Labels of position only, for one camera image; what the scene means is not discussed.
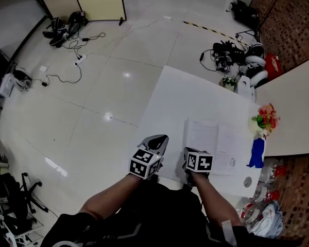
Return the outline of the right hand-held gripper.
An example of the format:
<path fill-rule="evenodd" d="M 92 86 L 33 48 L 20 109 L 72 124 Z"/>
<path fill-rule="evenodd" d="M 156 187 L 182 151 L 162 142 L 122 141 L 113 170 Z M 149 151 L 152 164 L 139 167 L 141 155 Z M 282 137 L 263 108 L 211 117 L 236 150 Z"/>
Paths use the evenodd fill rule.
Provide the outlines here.
<path fill-rule="evenodd" d="M 183 150 L 183 170 L 186 175 L 186 184 L 189 187 L 195 187 L 192 178 L 192 173 L 203 175 L 206 179 L 210 174 L 214 156 L 207 151 L 200 151 L 190 147 L 185 147 Z"/>

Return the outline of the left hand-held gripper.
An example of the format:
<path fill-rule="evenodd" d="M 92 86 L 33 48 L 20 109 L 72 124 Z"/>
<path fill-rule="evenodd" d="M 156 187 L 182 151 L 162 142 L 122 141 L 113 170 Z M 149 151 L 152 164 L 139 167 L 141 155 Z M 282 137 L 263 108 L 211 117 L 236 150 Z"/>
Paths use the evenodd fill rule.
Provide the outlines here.
<path fill-rule="evenodd" d="M 144 180 L 156 174 L 164 161 L 163 155 L 168 141 L 169 137 L 165 134 L 146 137 L 129 159 L 128 173 Z"/>

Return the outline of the white book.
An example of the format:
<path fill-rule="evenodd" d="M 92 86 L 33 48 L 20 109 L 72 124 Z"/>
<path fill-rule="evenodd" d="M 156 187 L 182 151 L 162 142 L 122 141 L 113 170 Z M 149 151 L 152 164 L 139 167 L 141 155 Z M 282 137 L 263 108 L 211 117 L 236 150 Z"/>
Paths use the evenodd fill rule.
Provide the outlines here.
<path fill-rule="evenodd" d="M 186 122 L 185 146 L 207 151 L 214 156 L 210 173 L 236 175 L 249 135 L 237 128 L 211 121 Z"/>

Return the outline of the person's right forearm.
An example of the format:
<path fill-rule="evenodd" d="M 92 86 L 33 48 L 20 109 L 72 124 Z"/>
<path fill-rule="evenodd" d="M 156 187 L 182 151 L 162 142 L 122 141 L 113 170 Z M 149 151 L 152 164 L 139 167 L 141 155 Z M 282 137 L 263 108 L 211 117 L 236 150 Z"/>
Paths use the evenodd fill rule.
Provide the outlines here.
<path fill-rule="evenodd" d="M 230 221 L 232 226 L 242 225 L 235 208 L 203 174 L 192 172 L 192 178 L 210 221 L 215 222 L 218 226 L 222 226 L 222 223 L 226 221 Z"/>

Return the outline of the person's left forearm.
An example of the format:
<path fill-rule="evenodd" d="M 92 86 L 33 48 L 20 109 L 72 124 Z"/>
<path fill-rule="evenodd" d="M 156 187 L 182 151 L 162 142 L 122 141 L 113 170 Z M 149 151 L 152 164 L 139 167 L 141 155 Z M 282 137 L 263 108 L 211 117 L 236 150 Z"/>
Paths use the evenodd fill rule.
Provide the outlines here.
<path fill-rule="evenodd" d="M 90 217 L 95 221 L 104 220 L 124 207 L 139 186 L 148 183 L 158 183 L 158 177 L 144 180 L 128 174 L 114 185 L 90 197 L 77 215 Z"/>

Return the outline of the blue cloth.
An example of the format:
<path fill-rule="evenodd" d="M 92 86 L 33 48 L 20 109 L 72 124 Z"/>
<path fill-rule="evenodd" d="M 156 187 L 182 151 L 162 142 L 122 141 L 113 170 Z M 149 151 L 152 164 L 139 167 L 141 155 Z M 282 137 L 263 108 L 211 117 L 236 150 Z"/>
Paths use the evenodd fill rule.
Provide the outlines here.
<path fill-rule="evenodd" d="M 251 149 L 251 158 L 247 165 L 247 167 L 254 167 L 257 169 L 261 169 L 264 166 L 263 162 L 263 152 L 265 148 L 265 141 L 261 138 L 257 138 L 253 141 L 252 149 Z"/>

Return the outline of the person's clothing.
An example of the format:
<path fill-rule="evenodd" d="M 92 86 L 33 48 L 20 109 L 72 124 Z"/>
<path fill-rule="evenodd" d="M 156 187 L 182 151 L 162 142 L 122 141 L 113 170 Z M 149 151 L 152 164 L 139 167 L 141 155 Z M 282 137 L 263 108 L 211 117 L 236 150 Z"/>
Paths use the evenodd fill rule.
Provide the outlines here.
<path fill-rule="evenodd" d="M 62 214 L 41 247 L 255 247 L 243 226 L 232 228 L 236 246 L 210 224 L 196 194 L 143 181 L 121 209 L 104 220 Z"/>

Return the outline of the white flowers in pot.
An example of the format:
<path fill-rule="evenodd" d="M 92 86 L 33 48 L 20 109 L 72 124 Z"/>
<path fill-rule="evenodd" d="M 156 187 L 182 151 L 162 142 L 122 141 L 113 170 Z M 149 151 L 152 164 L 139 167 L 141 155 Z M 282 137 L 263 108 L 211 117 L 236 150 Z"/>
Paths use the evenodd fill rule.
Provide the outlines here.
<path fill-rule="evenodd" d="M 222 86 L 230 91 L 234 91 L 235 90 L 235 87 L 237 86 L 238 84 L 238 80 L 235 76 L 226 76 L 226 77 L 223 77 L 222 79 Z"/>

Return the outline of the white black headset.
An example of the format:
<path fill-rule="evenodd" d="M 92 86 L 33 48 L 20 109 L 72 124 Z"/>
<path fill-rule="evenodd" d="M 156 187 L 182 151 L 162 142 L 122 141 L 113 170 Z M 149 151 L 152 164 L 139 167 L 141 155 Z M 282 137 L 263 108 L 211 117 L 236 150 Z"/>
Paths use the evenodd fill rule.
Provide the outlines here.
<path fill-rule="evenodd" d="M 264 67 L 266 64 L 266 61 L 259 56 L 247 56 L 245 58 L 245 63 Z"/>
<path fill-rule="evenodd" d="M 16 67 L 12 74 L 14 76 L 14 85 L 19 91 L 24 92 L 31 88 L 32 78 L 26 69 Z"/>
<path fill-rule="evenodd" d="M 268 82 L 268 71 L 261 66 L 250 67 L 246 71 L 246 76 L 250 79 L 251 87 L 259 87 Z"/>
<path fill-rule="evenodd" d="M 245 56 L 258 56 L 258 57 L 263 57 L 264 55 L 264 46 L 262 43 L 254 43 L 252 45 L 250 45 L 246 52 L 245 52 Z"/>

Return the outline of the large white board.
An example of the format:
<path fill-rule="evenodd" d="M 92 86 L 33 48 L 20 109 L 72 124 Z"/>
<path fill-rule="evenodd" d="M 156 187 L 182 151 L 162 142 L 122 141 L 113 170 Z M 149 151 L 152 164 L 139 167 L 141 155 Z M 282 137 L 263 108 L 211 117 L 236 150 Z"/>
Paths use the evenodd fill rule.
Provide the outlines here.
<path fill-rule="evenodd" d="M 269 135 L 266 156 L 309 153 L 309 60 L 258 87 L 256 103 L 271 103 L 280 117 Z"/>

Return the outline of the yellow black floor tape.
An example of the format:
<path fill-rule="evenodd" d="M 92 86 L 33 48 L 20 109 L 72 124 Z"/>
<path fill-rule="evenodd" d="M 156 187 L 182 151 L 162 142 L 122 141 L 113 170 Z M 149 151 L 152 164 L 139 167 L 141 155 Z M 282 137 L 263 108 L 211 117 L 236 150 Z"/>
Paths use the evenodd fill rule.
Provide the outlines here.
<path fill-rule="evenodd" d="M 201 26 L 201 25 L 197 25 L 197 24 L 194 24 L 194 23 L 191 23 L 191 22 L 187 22 L 187 21 L 181 21 L 181 22 L 183 22 L 183 23 L 185 23 L 185 24 L 187 24 L 187 25 L 190 25 L 190 26 L 194 26 L 194 27 L 197 27 L 197 28 L 200 28 L 200 29 L 203 29 L 203 30 L 207 30 L 207 31 L 209 31 L 209 32 L 213 32 L 213 33 L 219 34 L 219 35 L 221 35 L 221 36 L 224 36 L 224 37 L 226 37 L 226 38 L 229 38 L 229 39 L 231 39 L 231 40 L 234 40 L 234 41 L 238 42 L 238 43 L 239 43 L 240 45 L 242 45 L 242 46 L 248 46 L 248 44 L 246 44 L 246 43 L 244 43 L 244 42 L 238 40 L 237 38 L 231 37 L 231 36 L 229 36 L 229 35 L 226 35 L 226 34 L 224 34 L 224 33 L 222 33 L 222 32 L 216 31 L 216 30 L 214 30 L 214 29 L 207 28 L 207 27 L 204 27 L 204 26 Z"/>

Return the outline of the black backpack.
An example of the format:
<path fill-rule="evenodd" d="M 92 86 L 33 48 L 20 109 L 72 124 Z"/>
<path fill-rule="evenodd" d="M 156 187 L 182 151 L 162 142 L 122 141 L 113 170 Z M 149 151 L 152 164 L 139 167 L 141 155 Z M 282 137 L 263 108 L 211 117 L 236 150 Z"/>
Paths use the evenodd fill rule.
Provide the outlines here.
<path fill-rule="evenodd" d="M 85 26 L 89 21 L 85 17 L 85 12 L 76 11 L 73 12 L 67 22 L 68 31 L 70 34 L 77 33 L 83 26 Z"/>
<path fill-rule="evenodd" d="M 45 38 L 50 39 L 50 46 L 60 47 L 65 41 L 64 34 L 67 32 L 66 24 L 62 19 L 56 17 L 52 19 L 50 26 L 52 31 L 44 31 L 42 32 L 42 35 Z"/>

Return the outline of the black duffel bag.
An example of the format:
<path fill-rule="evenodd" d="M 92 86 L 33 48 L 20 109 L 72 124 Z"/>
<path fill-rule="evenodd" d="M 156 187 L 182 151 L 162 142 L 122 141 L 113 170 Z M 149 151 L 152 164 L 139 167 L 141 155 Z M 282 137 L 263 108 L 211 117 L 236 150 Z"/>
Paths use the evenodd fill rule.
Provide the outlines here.
<path fill-rule="evenodd" d="M 231 3 L 231 11 L 237 22 L 242 23 L 251 29 L 258 27 L 260 18 L 256 9 L 247 6 L 240 0 L 237 0 L 237 2 Z"/>

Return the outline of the white plastic box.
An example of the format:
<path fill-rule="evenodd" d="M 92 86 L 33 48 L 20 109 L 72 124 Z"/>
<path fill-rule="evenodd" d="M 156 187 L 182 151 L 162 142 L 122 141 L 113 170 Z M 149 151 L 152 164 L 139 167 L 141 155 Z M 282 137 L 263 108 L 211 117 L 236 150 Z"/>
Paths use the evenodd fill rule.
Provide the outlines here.
<path fill-rule="evenodd" d="M 14 87 L 14 76 L 12 73 L 4 75 L 1 85 L 0 85 L 0 95 L 8 98 L 11 95 L 12 89 Z"/>

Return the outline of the white metal rack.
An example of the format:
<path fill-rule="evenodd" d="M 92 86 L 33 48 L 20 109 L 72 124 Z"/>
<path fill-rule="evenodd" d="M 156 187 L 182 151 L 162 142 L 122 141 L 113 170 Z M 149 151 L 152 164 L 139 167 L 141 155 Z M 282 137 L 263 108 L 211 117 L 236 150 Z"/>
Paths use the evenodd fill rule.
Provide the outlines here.
<path fill-rule="evenodd" d="M 6 214 L 8 200 L 0 198 L 0 247 L 40 247 L 44 225 L 34 215 L 18 219 L 15 213 Z"/>

